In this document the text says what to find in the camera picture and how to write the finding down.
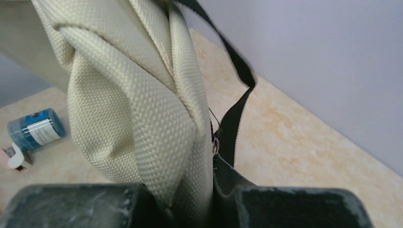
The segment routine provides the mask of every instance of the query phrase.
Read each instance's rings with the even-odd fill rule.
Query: black webbing strap
[[[238,128],[242,116],[243,108],[249,97],[249,94],[256,86],[256,81],[252,75],[249,65],[235,51],[232,45],[225,39],[221,32],[215,27],[207,13],[203,10],[196,0],[173,0],[179,2],[189,9],[193,10],[201,18],[203,18],[220,36],[225,49],[227,50],[232,64],[234,65],[239,79],[246,84],[249,89],[244,95],[232,106],[221,120],[221,126],[215,135],[220,141],[219,154],[231,166],[234,166],[235,160],[235,143],[237,140]]]

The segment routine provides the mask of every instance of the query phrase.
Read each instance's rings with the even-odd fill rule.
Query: marble countertop
[[[191,35],[209,106],[220,119],[246,89],[222,49],[194,30]],[[403,227],[402,177],[257,78],[240,126],[235,168],[257,185],[348,189],[364,203],[377,228]],[[49,107],[62,119],[67,137],[33,152],[34,165],[26,173],[0,169],[0,213],[29,184],[109,182],[73,144],[66,95],[55,88],[0,109],[0,147],[11,145],[7,122]]]

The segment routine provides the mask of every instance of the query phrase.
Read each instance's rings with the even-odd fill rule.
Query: metal ring
[[[218,150],[220,148],[220,141],[214,137],[214,142],[213,142],[213,157],[218,154]]]

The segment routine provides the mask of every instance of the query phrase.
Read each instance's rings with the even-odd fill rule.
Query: blue bottle
[[[34,150],[66,136],[63,124],[52,108],[10,121],[7,129],[13,142],[23,151]]]

